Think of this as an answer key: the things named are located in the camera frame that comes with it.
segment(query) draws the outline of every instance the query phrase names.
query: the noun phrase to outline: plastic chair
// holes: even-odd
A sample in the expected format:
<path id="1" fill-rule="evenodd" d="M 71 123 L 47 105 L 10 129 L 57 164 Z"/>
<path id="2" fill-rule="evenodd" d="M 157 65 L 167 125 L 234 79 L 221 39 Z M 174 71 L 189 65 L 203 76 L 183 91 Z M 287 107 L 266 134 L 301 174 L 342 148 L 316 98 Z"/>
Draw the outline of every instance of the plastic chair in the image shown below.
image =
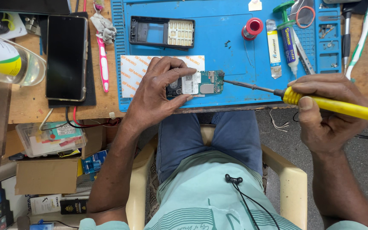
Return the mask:
<path id="1" fill-rule="evenodd" d="M 201 125 L 204 144 L 211 145 L 215 125 Z M 308 221 L 308 177 L 287 159 L 262 146 L 262 160 L 279 176 L 280 215 L 303 230 Z M 146 209 L 146 186 L 149 169 L 157 151 L 157 135 L 141 150 L 133 162 L 130 195 L 126 213 L 131 230 L 143 230 Z"/>

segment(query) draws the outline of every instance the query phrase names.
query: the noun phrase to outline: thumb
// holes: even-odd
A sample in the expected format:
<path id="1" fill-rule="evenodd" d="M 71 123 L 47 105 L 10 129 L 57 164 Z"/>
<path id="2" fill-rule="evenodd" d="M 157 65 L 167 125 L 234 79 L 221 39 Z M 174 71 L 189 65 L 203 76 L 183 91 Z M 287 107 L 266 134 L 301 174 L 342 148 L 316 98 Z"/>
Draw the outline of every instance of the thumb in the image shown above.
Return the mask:
<path id="1" fill-rule="evenodd" d="M 191 100 L 193 96 L 191 94 L 182 94 L 174 99 L 172 99 L 168 103 L 168 108 L 171 110 L 171 112 L 174 112 L 176 109 L 182 107 L 186 102 Z"/>
<path id="2" fill-rule="evenodd" d="M 299 100 L 299 123 L 302 129 L 317 132 L 322 128 L 322 116 L 317 103 L 311 97 Z"/>

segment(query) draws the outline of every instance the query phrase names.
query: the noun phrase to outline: hand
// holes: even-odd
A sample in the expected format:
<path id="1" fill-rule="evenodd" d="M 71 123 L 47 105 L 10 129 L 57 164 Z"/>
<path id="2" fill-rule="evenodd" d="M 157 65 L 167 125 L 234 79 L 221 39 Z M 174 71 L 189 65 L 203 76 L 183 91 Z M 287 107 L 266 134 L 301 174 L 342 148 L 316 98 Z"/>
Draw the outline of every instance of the hand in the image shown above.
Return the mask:
<path id="1" fill-rule="evenodd" d="M 288 86 L 292 86 L 295 92 L 368 107 L 368 99 L 342 74 L 303 76 Z M 299 100 L 299 123 L 300 138 L 309 150 L 328 155 L 341 152 L 349 139 L 368 126 L 367 120 L 340 113 L 332 112 L 322 118 L 317 103 L 310 97 Z"/>
<path id="2" fill-rule="evenodd" d="M 123 119 L 124 124 L 129 124 L 129 128 L 141 133 L 170 116 L 193 96 L 183 94 L 170 101 L 166 98 L 166 87 L 178 78 L 192 75 L 196 71 L 188 68 L 180 59 L 154 57 L 130 103 Z"/>

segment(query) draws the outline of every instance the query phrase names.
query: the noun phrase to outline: phone screen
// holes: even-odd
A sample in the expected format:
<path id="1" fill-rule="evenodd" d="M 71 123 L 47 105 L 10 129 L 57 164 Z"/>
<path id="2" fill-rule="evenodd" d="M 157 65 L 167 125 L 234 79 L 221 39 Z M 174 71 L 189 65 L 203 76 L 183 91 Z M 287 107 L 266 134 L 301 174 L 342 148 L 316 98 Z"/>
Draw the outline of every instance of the phone screen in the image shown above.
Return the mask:
<path id="1" fill-rule="evenodd" d="M 70 14 L 69 0 L 0 0 L 0 11 Z"/>
<path id="2" fill-rule="evenodd" d="M 82 100 L 85 92 L 86 30 L 83 17 L 49 16 L 46 97 Z"/>

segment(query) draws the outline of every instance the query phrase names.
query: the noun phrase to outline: circuit board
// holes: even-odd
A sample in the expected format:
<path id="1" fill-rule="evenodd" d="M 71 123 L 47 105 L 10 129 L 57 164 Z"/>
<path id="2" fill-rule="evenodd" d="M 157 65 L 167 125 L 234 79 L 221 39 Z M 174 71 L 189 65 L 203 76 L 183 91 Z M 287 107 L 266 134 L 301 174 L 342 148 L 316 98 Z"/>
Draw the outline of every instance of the circuit board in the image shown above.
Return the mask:
<path id="1" fill-rule="evenodd" d="M 166 96 L 192 94 L 195 97 L 205 97 L 205 94 L 221 94 L 224 89 L 224 76 L 225 73 L 221 70 L 200 71 L 184 76 L 167 86 Z"/>

